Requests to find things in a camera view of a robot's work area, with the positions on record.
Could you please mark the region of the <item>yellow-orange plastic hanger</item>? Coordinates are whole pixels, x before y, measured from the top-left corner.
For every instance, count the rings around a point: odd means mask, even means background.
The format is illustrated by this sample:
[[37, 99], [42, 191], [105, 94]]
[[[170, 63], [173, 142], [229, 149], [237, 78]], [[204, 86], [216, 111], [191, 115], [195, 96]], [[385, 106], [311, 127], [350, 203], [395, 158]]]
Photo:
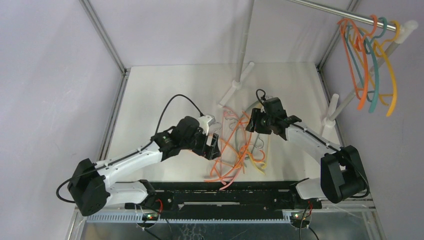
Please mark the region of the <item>yellow-orange plastic hanger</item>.
[[[401, 24], [396, 20], [387, 21], [384, 17], [379, 17], [385, 23]], [[379, 34], [376, 34], [377, 27], [373, 26], [372, 31], [367, 31], [362, 27], [358, 27], [353, 21], [343, 20], [339, 22], [340, 35], [343, 36], [343, 47], [345, 50], [347, 63], [355, 91], [354, 98], [358, 99], [357, 109], [362, 110], [366, 103], [369, 103], [368, 112], [373, 113], [377, 108], [377, 104], [388, 107], [386, 116], [390, 117], [396, 109], [398, 100], [397, 78], [390, 57], [386, 56], [384, 46], [389, 44], [395, 38], [396, 32], [382, 29]], [[389, 73], [392, 92], [380, 92], [380, 67], [377, 65], [376, 77], [375, 73], [371, 74], [369, 79], [368, 71], [374, 66], [378, 60], [388, 60], [389, 68], [386, 63], [386, 68]]]

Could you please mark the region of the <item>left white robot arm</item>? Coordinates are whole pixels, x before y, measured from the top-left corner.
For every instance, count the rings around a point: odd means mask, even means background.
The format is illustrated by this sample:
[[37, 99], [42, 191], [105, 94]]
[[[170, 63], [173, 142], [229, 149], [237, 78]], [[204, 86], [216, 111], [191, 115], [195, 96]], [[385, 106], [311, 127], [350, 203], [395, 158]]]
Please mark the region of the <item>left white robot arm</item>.
[[177, 156], [182, 150], [207, 160], [220, 157], [219, 136], [210, 132], [215, 123], [212, 115], [186, 116], [176, 126], [156, 133], [147, 145], [124, 156], [98, 162], [81, 160], [67, 185], [72, 201], [84, 217], [111, 205], [133, 203], [145, 209], [153, 207], [157, 196], [147, 180], [123, 182], [122, 178]]

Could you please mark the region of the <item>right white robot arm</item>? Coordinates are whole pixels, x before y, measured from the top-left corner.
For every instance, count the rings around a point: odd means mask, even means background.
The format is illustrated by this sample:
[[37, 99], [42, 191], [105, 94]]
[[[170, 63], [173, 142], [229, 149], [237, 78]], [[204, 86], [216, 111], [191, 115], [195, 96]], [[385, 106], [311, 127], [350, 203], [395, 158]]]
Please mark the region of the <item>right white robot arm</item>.
[[251, 110], [246, 131], [275, 134], [300, 147], [320, 166], [318, 178], [301, 180], [289, 194], [289, 203], [302, 208], [309, 199], [327, 199], [333, 204], [370, 194], [369, 182], [359, 151], [352, 145], [340, 146], [320, 136], [295, 115], [287, 115], [279, 98], [261, 101]]

